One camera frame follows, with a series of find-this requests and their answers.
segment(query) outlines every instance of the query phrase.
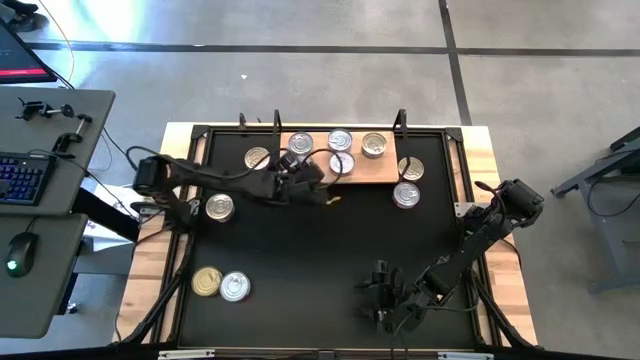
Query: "wooden board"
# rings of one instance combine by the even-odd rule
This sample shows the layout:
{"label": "wooden board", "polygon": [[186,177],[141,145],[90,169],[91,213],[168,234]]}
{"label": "wooden board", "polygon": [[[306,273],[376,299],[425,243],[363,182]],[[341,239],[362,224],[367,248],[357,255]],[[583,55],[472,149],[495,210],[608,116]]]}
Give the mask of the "wooden board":
{"label": "wooden board", "polygon": [[[216,125],[237,127],[237,123],[168,123],[161,152],[169,154],[175,158],[186,158],[189,151],[189,142],[193,125]],[[271,126],[270,124],[252,124],[252,126]],[[290,126],[308,127],[309,124],[291,124]],[[321,127],[344,127],[344,124],[318,124]],[[375,125],[361,125],[363,127],[373,127]],[[500,176],[493,154],[489,129],[485,126],[462,126],[464,136],[464,147],[469,167],[471,181],[483,181],[492,187],[500,183]],[[455,143],[450,142],[452,149],[452,167],[456,177],[456,189],[460,199],[464,199],[464,188],[462,187],[462,177],[460,176],[461,165],[455,152]],[[476,202],[488,203],[492,195],[485,191],[473,188]],[[162,226],[161,216],[143,226],[140,237],[158,231]],[[513,237],[507,237],[513,243]],[[184,241],[181,240],[179,254],[176,261],[176,268],[179,266],[184,249]],[[120,307],[118,318],[118,329],[123,338],[129,335],[135,326],[143,319],[147,311],[151,308],[158,297],[164,262],[169,248],[169,235],[159,235],[136,249],[129,274],[125,294]],[[486,253],[489,268],[489,277],[493,288],[493,298],[505,313],[509,321],[515,326],[520,334],[529,342],[536,344],[536,334],[529,311],[529,302],[525,290],[522,273],[518,265],[516,254],[507,245],[497,242]],[[175,294],[167,306],[166,315],[163,322],[161,341],[165,341],[171,329],[173,321],[173,309],[175,308]],[[489,323],[484,306],[479,306],[480,332],[485,340],[490,343]]]}
{"label": "wooden board", "polygon": [[[362,138],[367,135],[368,131],[352,132],[353,143],[351,145],[351,155],[356,161],[356,165],[353,169],[353,173],[349,176],[341,177],[338,180],[338,184],[366,184],[366,183],[395,183],[398,181],[400,175],[398,174],[398,158],[396,156],[396,140],[391,131],[379,131],[378,134],[384,136],[387,140],[387,149],[384,154],[378,159],[369,159],[362,154]],[[280,147],[286,148],[289,144],[289,138],[294,133],[287,132],[282,133],[280,137]],[[310,132],[309,135],[313,138],[313,149],[323,149],[329,147],[329,133],[328,132]],[[336,179],[336,176],[329,168],[329,158],[331,153],[323,151],[319,152],[311,158],[322,169],[325,176],[322,180],[323,183],[331,183]]]}

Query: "concrete floor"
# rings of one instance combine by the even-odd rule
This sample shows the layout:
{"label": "concrete floor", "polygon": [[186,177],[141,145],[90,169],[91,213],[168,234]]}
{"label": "concrete floor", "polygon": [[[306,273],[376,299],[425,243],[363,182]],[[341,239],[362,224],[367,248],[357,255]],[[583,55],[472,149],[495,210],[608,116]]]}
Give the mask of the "concrete floor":
{"label": "concrete floor", "polygon": [[[437,0],[45,3],[78,41],[445,46]],[[449,0],[448,8],[458,47],[640,47],[640,2],[633,0]],[[34,42],[60,38],[52,23],[24,35]],[[66,51],[38,54],[68,73]],[[159,148],[168,121],[235,121],[240,111],[264,120],[274,108],[283,121],[386,123],[404,107],[412,124],[460,124],[447,55],[75,56],[77,87],[116,92],[107,127],[123,147]],[[471,120],[490,127],[502,178],[521,178],[547,198],[538,223],[516,233],[540,344],[636,358],[640,290],[587,292],[589,282],[608,275],[595,229],[577,194],[560,201],[547,191],[638,126],[640,58],[461,56],[460,66]],[[144,134],[131,132],[134,121],[147,129]],[[111,170],[96,175],[111,184],[130,183],[133,173],[115,151],[114,157]],[[107,161],[99,148],[92,166]],[[82,284],[73,295],[84,305],[79,314],[55,319],[41,340],[0,340],[0,351],[109,342],[124,280],[94,276]]]}

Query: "backlit keyboard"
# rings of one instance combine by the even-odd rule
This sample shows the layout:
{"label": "backlit keyboard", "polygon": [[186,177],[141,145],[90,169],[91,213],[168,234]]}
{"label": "backlit keyboard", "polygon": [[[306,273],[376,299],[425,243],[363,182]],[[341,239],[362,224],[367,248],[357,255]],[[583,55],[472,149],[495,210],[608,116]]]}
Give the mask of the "backlit keyboard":
{"label": "backlit keyboard", "polygon": [[38,205],[55,160],[49,155],[0,152],[0,204]]}

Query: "monitor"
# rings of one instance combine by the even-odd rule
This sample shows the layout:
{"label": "monitor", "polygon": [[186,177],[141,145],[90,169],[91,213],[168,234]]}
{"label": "monitor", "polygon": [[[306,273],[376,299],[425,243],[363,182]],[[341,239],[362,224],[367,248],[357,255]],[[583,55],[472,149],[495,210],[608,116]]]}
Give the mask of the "monitor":
{"label": "monitor", "polygon": [[56,77],[47,65],[0,20],[0,84],[53,81]]}

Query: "can lid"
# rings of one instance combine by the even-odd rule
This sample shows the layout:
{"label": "can lid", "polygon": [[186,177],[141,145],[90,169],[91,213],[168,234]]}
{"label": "can lid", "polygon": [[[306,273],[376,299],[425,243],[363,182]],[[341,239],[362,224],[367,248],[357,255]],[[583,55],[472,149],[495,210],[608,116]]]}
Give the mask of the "can lid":
{"label": "can lid", "polygon": [[340,160],[342,161],[342,175],[346,175],[353,171],[353,168],[356,165],[356,159],[353,158],[353,155],[349,153],[338,153],[331,156],[329,159],[329,167],[333,172],[340,173],[340,162],[338,161],[338,156],[340,156]]}
{"label": "can lid", "polygon": [[199,269],[193,274],[191,288],[193,292],[200,296],[211,296],[220,289],[222,274],[213,266]]}
{"label": "can lid", "polygon": [[409,182],[401,182],[393,189],[393,199],[402,208],[412,208],[420,201],[420,190]]}
{"label": "can lid", "polygon": [[[422,165],[422,161],[414,158],[413,156],[410,157],[410,159],[411,163],[409,164],[407,172],[404,173],[404,178],[410,181],[416,181],[424,175],[424,165]],[[400,159],[400,162],[398,162],[398,173],[400,173],[400,175],[402,175],[405,167],[407,167],[406,157]]]}
{"label": "can lid", "polygon": [[336,151],[347,151],[353,141],[347,130],[335,129],[329,133],[329,147]]}
{"label": "can lid", "polygon": [[313,138],[306,132],[299,131],[289,138],[289,150],[298,155],[307,155],[313,148]]}
{"label": "can lid", "polygon": [[251,148],[246,154],[244,154],[244,164],[247,165],[249,169],[264,169],[269,165],[269,157],[267,155],[269,155],[269,151],[263,147]]}
{"label": "can lid", "polygon": [[369,154],[380,155],[387,148],[387,139],[379,133],[368,133],[362,138],[362,148]]}
{"label": "can lid", "polygon": [[214,220],[222,220],[231,215],[233,200],[226,194],[215,194],[209,198],[205,206],[207,215]]}
{"label": "can lid", "polygon": [[240,271],[233,271],[222,278],[220,295],[231,302],[240,301],[246,298],[251,291],[251,282],[247,275]]}

